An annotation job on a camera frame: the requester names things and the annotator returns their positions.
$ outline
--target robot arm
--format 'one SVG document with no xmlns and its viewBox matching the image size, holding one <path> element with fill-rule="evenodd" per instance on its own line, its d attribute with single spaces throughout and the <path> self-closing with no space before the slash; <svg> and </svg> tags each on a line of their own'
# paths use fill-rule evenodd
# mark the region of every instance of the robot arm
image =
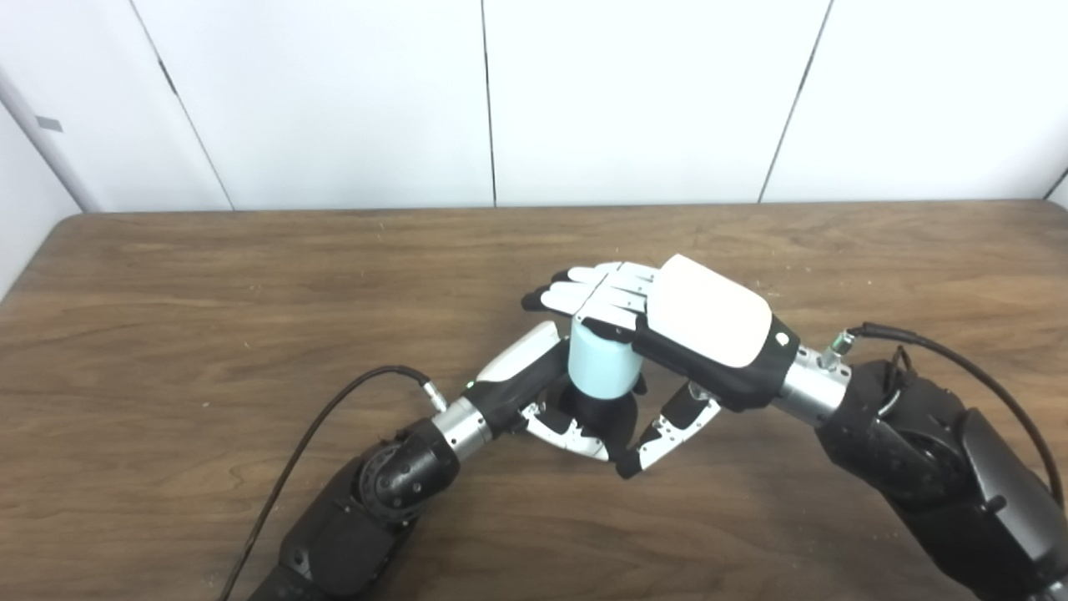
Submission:
<svg viewBox="0 0 1068 601">
<path fill-rule="evenodd" d="M 566 374 L 567 350 L 552 322 L 539 325 L 490 362 L 447 408 L 435 404 L 444 411 L 350 461 L 285 536 L 278 566 L 250 600 L 363 598 L 460 465 L 538 415 L 531 408 Z"/>
<path fill-rule="evenodd" d="M 617 463 L 624 477 L 692 437 L 717 402 L 774 405 L 812 426 L 831 461 L 876 488 L 934 564 L 980 599 L 1068 599 L 1059 485 L 1054 497 L 977 410 L 918 378 L 904 353 L 841 363 L 858 336 L 925 339 L 866 326 L 817 353 L 763 298 L 680 255 L 660 269 L 609 263 L 553 279 L 524 309 L 574 316 L 690 380 Z"/>
</svg>

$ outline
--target white backdrop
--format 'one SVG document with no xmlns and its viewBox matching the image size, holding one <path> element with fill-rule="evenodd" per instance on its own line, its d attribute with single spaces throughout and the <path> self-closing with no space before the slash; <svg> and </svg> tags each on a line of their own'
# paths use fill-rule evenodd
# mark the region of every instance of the white backdrop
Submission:
<svg viewBox="0 0 1068 601">
<path fill-rule="evenodd" d="M 0 114 L 0 289 L 66 190 L 90 210 L 1042 197 L 1068 168 L 1066 30 L 1063 0 L 0 0 L 0 99 L 42 117 L 66 185 Z"/>
</svg>

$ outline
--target cable connector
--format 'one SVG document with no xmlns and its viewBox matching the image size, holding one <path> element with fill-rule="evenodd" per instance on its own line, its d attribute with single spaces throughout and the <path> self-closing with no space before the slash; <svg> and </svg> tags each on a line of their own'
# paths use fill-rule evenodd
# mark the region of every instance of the cable connector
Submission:
<svg viewBox="0 0 1068 601">
<path fill-rule="evenodd" d="M 423 384 L 423 392 L 430 398 L 430 405 L 434 406 L 434 409 L 438 413 L 445 413 L 445 410 L 449 409 L 449 401 L 445 400 L 445 396 L 441 394 L 441 391 L 438 391 L 438 388 L 434 385 L 434 382 L 427 380 L 426 384 Z"/>
<path fill-rule="evenodd" d="M 826 369 L 827 371 L 834 371 L 838 369 L 838 365 L 842 364 L 842 358 L 853 348 L 853 343 L 857 342 L 857 336 L 849 332 L 848 330 L 843 331 L 838 334 L 838 337 L 834 339 L 834 343 L 823 351 L 823 354 L 819 358 L 819 367 Z"/>
</svg>

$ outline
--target white hand cover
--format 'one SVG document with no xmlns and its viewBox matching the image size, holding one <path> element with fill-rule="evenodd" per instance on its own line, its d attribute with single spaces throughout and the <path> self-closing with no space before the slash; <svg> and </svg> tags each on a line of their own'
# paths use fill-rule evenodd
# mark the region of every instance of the white hand cover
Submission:
<svg viewBox="0 0 1068 601">
<path fill-rule="evenodd" d="M 566 278 L 537 292 L 544 309 L 621 333 L 637 332 L 645 315 L 653 332 L 732 368 L 756 359 L 771 328 L 763 297 L 681 254 L 659 269 L 602 263 L 572 267 Z"/>
</svg>

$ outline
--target wood grain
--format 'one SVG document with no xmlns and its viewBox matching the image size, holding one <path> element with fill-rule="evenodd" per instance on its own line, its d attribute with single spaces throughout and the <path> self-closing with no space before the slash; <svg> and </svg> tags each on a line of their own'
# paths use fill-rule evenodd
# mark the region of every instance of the wood grain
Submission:
<svg viewBox="0 0 1068 601">
<path fill-rule="evenodd" d="M 214 599 L 349 379 L 406 363 L 456 394 L 538 321 L 518 298 L 552 272 L 675 252 L 767 296 L 810 346 L 875 320 L 965 353 L 1068 464 L 1068 212 L 1049 203 L 92 215 L 64 221 L 0 305 L 0 597 Z M 1037 466 L 989 394 L 915 359 Z M 678 384 L 648 375 L 644 417 Z M 344 461 L 428 413 L 399 379 L 343 406 L 235 599 Z M 774 410 L 723 415 L 626 483 L 502 440 L 434 504 L 378 597 L 971 598 Z"/>
</svg>

